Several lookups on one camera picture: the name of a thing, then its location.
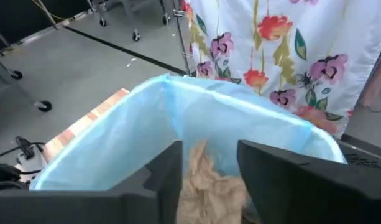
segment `concrete floor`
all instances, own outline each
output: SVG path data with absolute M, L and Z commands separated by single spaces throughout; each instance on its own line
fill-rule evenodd
M 124 10 L 107 13 L 107 27 L 99 25 L 97 14 L 72 22 L 70 27 L 146 55 L 171 66 L 185 69 L 175 23 L 164 26 L 157 4 L 135 14 L 142 35 L 131 39 L 132 27 Z M 188 43 L 186 20 L 181 20 Z M 168 70 L 116 50 L 72 31 L 60 29 L 7 54 L 1 61 L 20 70 L 20 86 L 34 98 L 49 100 L 53 110 L 42 113 L 14 90 L 0 96 L 0 153 L 15 146 L 21 135 L 30 141 L 47 142 L 120 88 L 132 90 L 150 77 Z M 381 109 L 377 99 L 374 108 Z M 346 134 L 381 147 L 381 113 L 356 107 Z M 0 158 L 15 163 L 17 153 Z

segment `trash bag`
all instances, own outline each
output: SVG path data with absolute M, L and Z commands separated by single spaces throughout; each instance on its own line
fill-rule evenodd
M 183 141 L 183 167 L 200 140 L 221 175 L 240 176 L 240 139 L 346 163 L 325 131 L 244 86 L 162 75 L 133 89 L 33 180 L 31 190 L 106 190 Z

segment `floral curtain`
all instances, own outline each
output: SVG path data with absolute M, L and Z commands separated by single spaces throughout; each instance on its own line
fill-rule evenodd
M 343 134 L 381 51 L 381 0 L 191 0 L 186 11 L 198 77 Z

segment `wooden surface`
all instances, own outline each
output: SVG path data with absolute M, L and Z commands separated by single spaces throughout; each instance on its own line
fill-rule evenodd
M 45 145 L 43 151 L 44 158 L 47 162 L 50 162 L 71 140 L 77 135 L 82 133 L 92 122 L 98 117 L 107 112 L 112 105 L 115 105 L 122 97 L 129 93 L 126 89 L 120 89 L 115 94 L 110 96 L 107 100 L 101 103 L 99 106 L 90 111 L 87 115 L 80 118 L 62 133 L 58 134 L 51 141 Z

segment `black floor line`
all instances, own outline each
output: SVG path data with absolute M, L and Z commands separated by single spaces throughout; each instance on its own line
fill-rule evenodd
M 92 35 L 85 34 L 85 33 L 81 32 L 81 31 L 78 31 L 78 30 L 73 29 L 73 28 L 71 28 L 71 27 L 65 27 L 65 28 L 68 29 L 68 30 L 70 30 L 70 31 L 72 31 L 72 32 L 75 32 L 76 34 L 80 34 L 80 35 L 82 35 L 82 36 L 84 36 L 84 37 L 87 37 L 87 38 L 89 38 L 89 39 L 91 39 L 91 40 L 95 40 L 95 41 L 97 41 L 97 42 L 99 42 L 99 43 L 101 43 L 101 44 L 107 45 L 107 46 L 112 47 L 112 48 L 114 48 L 114 49 L 116 49 L 116 50 L 119 50 L 119 51 L 121 51 L 121 52 L 130 54 L 130 55 L 132 55 L 132 56 L 134 56 L 134 57 L 143 59 L 143 60 L 145 60 L 145 61 L 147 61 L 147 62 L 150 62 L 150 63 L 152 63 L 152 64 L 154 64 L 154 65 L 157 65 L 157 66 L 159 66 L 159 67 L 165 68 L 165 69 L 167 69 L 167 70 L 169 70 L 169 71 L 171 71 L 171 72 L 174 72 L 174 73 L 177 73 L 177 74 L 180 74 L 180 75 L 184 75 L 184 74 L 186 73 L 184 70 L 182 70 L 182 69 L 180 69 L 180 68 L 176 68 L 176 67 L 174 67 L 174 66 L 172 66 L 172 65 L 169 65 L 169 64 L 166 64 L 166 63 L 163 63 L 163 62 L 159 62 L 159 61 L 156 60 L 156 59 L 152 59 L 152 58 L 150 58 L 150 57 L 148 57 L 148 56 L 145 56 L 145 55 L 142 55 L 142 54 L 140 54 L 140 53 L 133 52 L 133 51 L 131 51 L 131 50 L 125 49 L 124 47 L 120 47 L 120 46 L 118 46 L 118 45 L 116 45 L 116 44 L 112 44 L 112 43 L 110 43 L 110 42 L 108 42 L 108 41 L 99 39 L 99 38 L 94 37 L 94 36 L 92 36 Z
M 101 44 L 104 44 L 104 45 L 107 45 L 107 46 L 112 47 L 112 48 L 114 48 L 114 49 L 120 50 L 120 51 L 122 51 L 122 52 L 124 52 L 124 53 L 127 53 L 127 54 L 130 54 L 130 55 L 132 55 L 132 56 L 134 56 L 134 57 L 141 58 L 141 59 L 143 59 L 143 60 L 145 60 L 145 61 L 147 61 L 147 62 L 150 62 L 150 63 L 152 63 L 152 64 L 154 64 L 154 65 L 159 66 L 159 67 L 165 68 L 165 69 L 167 69 L 167 70 L 169 70 L 169 71 L 171 71 L 171 72 L 175 72 L 175 73 L 177 73 L 177 74 L 181 74 L 181 75 L 185 74 L 185 71 L 182 70 L 182 69 L 180 69 L 180 68 L 176 68 L 176 67 L 171 66 L 171 65 L 168 65 L 168 64 L 166 64 L 166 63 L 159 62 L 158 60 L 152 59 L 152 58 L 150 58 L 150 57 L 148 57 L 148 56 L 139 54 L 139 53 L 137 53 L 137 52 L 133 52 L 133 51 L 131 51 L 131 50 L 125 49 L 124 47 L 120 47 L 120 46 L 118 46 L 118 45 L 112 44 L 112 43 L 110 43 L 110 42 L 108 42 L 108 41 L 99 39 L 99 38 L 94 37 L 94 36 L 92 36 L 92 35 L 85 34 L 85 33 L 81 32 L 81 31 L 78 31 L 78 30 L 73 29 L 73 28 L 71 28 L 71 27 L 65 27 L 65 28 L 68 29 L 68 30 L 70 30 L 70 31 L 72 31 L 72 32 L 75 32 L 75 33 L 77 33 L 77 34 L 80 34 L 80 35 L 82 35 L 82 36 L 84 36 L 84 37 L 87 37 L 87 38 L 89 38 L 89 39 L 91 39 L 91 40 L 95 40 L 95 41 L 97 41 L 97 42 L 99 42 L 99 43 L 101 43 Z M 378 155 L 378 156 L 381 156 L 381 147 L 374 146 L 373 144 L 370 144 L 370 143 L 365 142 L 365 141 L 363 141 L 363 140 L 360 140 L 360 139 L 357 139 L 357 138 L 355 138 L 355 137 L 349 136 L 349 135 L 347 135 L 347 134 L 344 134 L 344 135 L 342 136 L 341 140 L 344 141 L 344 142 L 346 142 L 346 143 L 348 143 L 348 144 L 351 144 L 351 145 L 353 145 L 353 146 L 359 147 L 359 148 L 364 149 L 364 150 L 366 150 L 366 151 L 369 151 L 369 152 L 371 152 L 371 153 L 373 153 L 373 154 L 376 154 L 376 155 Z

